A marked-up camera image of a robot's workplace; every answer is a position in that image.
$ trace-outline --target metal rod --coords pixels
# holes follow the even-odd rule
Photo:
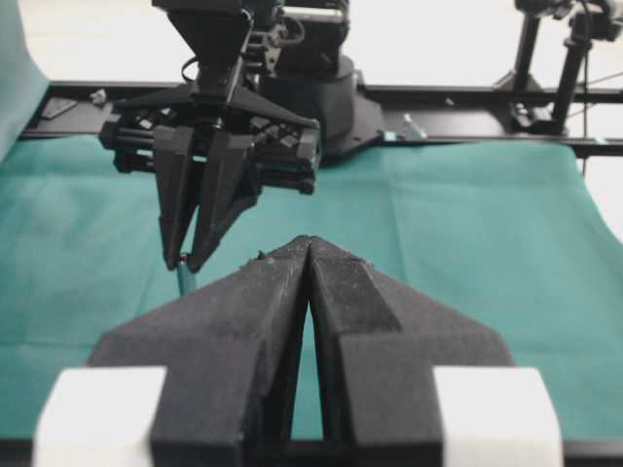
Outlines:
[[[519,51],[517,52],[517,61],[515,62],[515,92],[528,89],[532,57],[534,56],[534,48],[536,47],[536,39],[538,37],[540,24],[540,18],[533,17],[532,15],[526,15],[524,19],[522,37],[519,43]]]
[[[585,41],[575,39],[566,40],[565,46],[568,48],[567,59],[565,60],[565,68],[560,85],[558,86],[556,104],[554,106],[554,112],[552,113],[552,119],[554,120],[557,134],[563,134],[565,131],[568,111],[577,92],[577,78],[582,69],[582,62],[586,55],[586,49],[587,47],[591,47],[590,43],[587,44]]]
[[[197,280],[195,275],[188,269],[188,255],[182,255],[179,265],[177,265],[177,285],[179,286],[180,297],[185,297],[197,290]]]

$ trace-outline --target robotic arm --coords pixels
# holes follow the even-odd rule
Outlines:
[[[155,172],[166,265],[196,272],[263,186],[311,194],[320,127],[257,93],[304,40],[278,0],[154,0],[188,43],[197,79],[118,102],[100,140],[121,172]],[[198,211],[192,251],[181,253]]]

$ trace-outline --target black cylindrical base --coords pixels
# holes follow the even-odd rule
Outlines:
[[[334,75],[262,77],[260,93],[295,114],[318,120],[323,141],[348,133],[354,125],[354,65],[346,56]]]

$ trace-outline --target green tablecloth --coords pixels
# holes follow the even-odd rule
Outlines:
[[[0,166],[0,437],[29,436],[58,371],[99,335],[174,299],[155,181],[90,138],[19,143]],[[543,372],[567,437],[623,436],[623,248],[564,147],[372,149],[313,197],[266,190],[199,283],[297,234],[497,328]],[[312,330],[294,433],[320,436]]]
[[[0,162],[18,139],[48,88],[28,54],[18,0],[0,1]]]

